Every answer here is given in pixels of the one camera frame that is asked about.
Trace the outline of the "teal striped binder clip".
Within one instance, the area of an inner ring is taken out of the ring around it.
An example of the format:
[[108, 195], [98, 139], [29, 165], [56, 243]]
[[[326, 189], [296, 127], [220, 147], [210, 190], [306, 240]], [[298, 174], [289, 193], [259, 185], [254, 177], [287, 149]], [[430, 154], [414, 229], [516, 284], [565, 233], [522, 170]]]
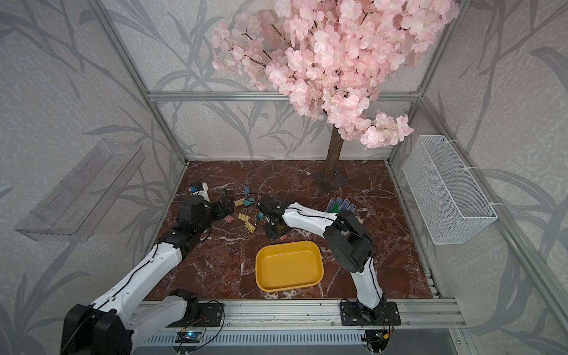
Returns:
[[255, 204], [254, 198], [246, 198], [243, 202], [245, 207], [253, 206]]

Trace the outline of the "small olive yellow binder clip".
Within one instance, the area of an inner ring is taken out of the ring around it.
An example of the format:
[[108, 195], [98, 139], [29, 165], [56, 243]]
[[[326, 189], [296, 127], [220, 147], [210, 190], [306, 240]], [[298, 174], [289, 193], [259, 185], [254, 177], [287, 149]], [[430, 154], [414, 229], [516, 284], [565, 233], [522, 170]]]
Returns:
[[245, 222], [245, 227], [247, 228], [247, 230], [248, 230], [249, 232], [251, 232], [251, 233], [254, 233], [254, 232], [255, 232], [256, 227], [255, 227], [253, 224], [251, 224], [250, 222], [246, 221], [246, 222]]

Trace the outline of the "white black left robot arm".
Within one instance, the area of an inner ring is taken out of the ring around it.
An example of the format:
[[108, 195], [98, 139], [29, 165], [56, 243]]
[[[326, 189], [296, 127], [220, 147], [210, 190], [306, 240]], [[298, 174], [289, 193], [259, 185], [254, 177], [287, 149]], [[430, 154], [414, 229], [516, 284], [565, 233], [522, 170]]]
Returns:
[[180, 289], [140, 314], [135, 311], [201, 242], [201, 235], [234, 211], [232, 198], [210, 203], [204, 191], [189, 196], [179, 206], [176, 224], [131, 272], [88, 306], [78, 304], [67, 313], [61, 354], [131, 354], [168, 325], [203, 322], [198, 296]]

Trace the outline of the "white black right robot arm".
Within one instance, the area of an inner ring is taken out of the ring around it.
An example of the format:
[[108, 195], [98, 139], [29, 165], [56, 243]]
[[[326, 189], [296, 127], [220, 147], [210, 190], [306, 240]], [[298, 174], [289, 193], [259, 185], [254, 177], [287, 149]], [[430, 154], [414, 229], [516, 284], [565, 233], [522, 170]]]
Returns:
[[358, 303], [373, 311], [384, 303], [374, 268], [377, 249], [353, 212], [321, 212], [291, 200], [279, 202], [268, 195], [260, 198], [257, 208], [267, 218], [264, 230], [270, 240], [275, 241], [293, 229], [323, 238], [337, 263], [350, 272]]

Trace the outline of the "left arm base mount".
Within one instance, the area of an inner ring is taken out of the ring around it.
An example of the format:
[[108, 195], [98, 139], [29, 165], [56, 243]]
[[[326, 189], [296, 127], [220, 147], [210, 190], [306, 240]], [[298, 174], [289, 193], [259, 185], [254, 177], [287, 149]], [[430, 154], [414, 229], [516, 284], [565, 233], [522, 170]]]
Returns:
[[176, 289], [170, 296], [183, 298], [186, 302], [186, 311], [183, 317], [170, 325], [170, 327], [219, 327], [224, 315], [224, 304], [217, 300], [203, 301], [195, 292]]

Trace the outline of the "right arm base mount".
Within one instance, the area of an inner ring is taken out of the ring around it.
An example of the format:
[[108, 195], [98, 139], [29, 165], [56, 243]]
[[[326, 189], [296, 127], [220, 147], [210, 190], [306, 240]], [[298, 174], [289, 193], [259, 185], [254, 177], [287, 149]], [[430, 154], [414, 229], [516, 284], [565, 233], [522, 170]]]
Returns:
[[380, 301], [374, 309], [363, 306], [358, 301], [340, 301], [341, 323], [344, 326], [398, 326], [402, 324], [398, 306], [395, 302]]

